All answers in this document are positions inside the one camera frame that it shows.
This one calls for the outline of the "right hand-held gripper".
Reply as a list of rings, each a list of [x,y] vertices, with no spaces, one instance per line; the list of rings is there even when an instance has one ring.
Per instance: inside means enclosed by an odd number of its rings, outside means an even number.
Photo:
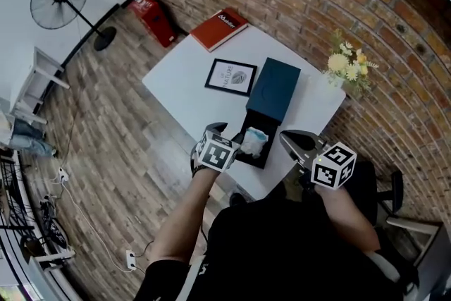
[[[354,172],[357,153],[341,142],[318,154],[327,142],[312,132],[283,130],[279,138],[290,158],[311,171],[314,184],[338,189]]]

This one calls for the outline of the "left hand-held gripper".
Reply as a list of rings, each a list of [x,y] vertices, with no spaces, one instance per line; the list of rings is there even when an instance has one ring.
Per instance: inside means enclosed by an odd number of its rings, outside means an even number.
[[[191,171],[194,175],[200,169],[210,168],[220,173],[226,171],[233,163],[236,154],[242,153],[241,146],[244,134],[236,134],[232,140],[227,140],[221,134],[228,124],[216,122],[208,124],[201,140],[191,151]]]

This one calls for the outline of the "light blue cloth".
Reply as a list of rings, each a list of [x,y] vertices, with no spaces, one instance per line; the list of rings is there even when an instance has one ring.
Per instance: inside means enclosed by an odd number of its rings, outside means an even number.
[[[268,135],[261,130],[249,127],[245,131],[245,136],[240,146],[244,154],[259,158],[264,145],[268,142]]]

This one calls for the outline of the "teal and black box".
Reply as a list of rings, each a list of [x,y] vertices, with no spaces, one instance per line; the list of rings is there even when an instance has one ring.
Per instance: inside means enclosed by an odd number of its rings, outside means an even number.
[[[300,69],[267,58],[245,106],[246,116],[241,133],[253,127],[268,136],[260,156],[241,153],[236,159],[263,169],[269,156],[278,127],[282,124],[292,99]]]

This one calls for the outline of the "person's right forearm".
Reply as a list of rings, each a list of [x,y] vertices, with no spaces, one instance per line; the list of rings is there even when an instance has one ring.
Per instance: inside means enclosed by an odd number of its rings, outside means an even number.
[[[345,188],[315,186],[327,215],[340,236],[362,252],[380,250],[378,235]]]

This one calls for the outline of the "person's left forearm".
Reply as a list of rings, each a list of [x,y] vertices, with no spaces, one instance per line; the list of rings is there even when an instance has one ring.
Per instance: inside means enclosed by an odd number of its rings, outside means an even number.
[[[149,262],[175,260],[189,263],[202,225],[209,193],[219,172],[204,168],[195,173],[176,208],[159,229]]]

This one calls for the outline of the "red carton box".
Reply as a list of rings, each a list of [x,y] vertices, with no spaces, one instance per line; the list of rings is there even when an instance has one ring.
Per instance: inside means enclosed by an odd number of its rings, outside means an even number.
[[[142,0],[137,3],[132,0],[130,5],[142,24],[163,47],[167,48],[175,41],[176,33],[157,1]]]

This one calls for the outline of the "person's black shoe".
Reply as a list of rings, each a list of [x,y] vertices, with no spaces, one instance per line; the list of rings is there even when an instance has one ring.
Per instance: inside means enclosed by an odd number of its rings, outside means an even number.
[[[238,192],[234,192],[229,199],[229,206],[236,207],[242,206],[251,203],[248,199],[246,199],[242,194]]]

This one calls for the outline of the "yellow flower bouquet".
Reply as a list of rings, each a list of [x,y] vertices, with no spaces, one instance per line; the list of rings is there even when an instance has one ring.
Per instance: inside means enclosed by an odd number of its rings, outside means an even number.
[[[330,55],[323,74],[328,83],[348,94],[364,94],[371,90],[369,71],[379,65],[370,61],[361,48],[344,39],[336,29],[331,35]]]

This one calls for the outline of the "black office chair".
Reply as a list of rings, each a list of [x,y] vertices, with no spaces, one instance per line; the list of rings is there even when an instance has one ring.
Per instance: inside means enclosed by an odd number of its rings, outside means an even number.
[[[372,226],[377,223],[378,204],[383,201],[392,202],[392,211],[398,212],[404,198],[404,183],[402,172],[399,170],[391,174],[391,189],[377,191],[377,179],[374,165],[370,161],[357,164],[357,181],[355,202],[358,209],[369,220]]]

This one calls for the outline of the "red book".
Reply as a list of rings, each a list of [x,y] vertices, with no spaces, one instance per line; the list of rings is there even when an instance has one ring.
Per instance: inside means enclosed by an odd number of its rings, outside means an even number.
[[[232,8],[218,11],[197,26],[190,35],[208,52],[212,52],[224,42],[243,31],[249,22]]]

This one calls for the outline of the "white open cabinet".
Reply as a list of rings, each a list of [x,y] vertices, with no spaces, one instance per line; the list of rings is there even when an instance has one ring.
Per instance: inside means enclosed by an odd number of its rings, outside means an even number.
[[[440,229],[444,226],[441,222],[423,222],[413,221],[411,219],[405,219],[400,217],[389,216],[385,222],[391,226],[402,228],[407,231],[417,232],[428,236],[427,243],[420,249],[419,256],[414,261],[414,266],[420,265],[421,261],[425,257],[429,248],[433,244],[436,236],[439,234]]]

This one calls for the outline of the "small white side table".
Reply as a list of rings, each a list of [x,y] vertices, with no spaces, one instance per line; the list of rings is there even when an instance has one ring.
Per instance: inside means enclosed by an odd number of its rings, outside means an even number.
[[[9,113],[29,123],[47,124],[47,120],[35,114],[35,107],[44,103],[44,93],[48,86],[58,85],[69,89],[70,85],[56,76],[64,69],[52,57],[36,46],[22,49],[19,63],[13,73],[10,90]]]

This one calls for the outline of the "black metal rack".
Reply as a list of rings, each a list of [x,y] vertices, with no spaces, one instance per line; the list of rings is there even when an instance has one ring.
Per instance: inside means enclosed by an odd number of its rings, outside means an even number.
[[[57,219],[58,197],[47,194],[37,205],[31,202],[17,155],[0,149],[0,231],[17,244],[24,262],[35,260],[44,270],[63,266],[75,251]]]

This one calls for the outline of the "black picture frame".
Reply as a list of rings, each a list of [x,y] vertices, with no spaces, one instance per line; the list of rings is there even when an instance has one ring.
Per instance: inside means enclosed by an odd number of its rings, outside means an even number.
[[[251,93],[257,66],[214,59],[205,82],[205,88],[248,97]]]

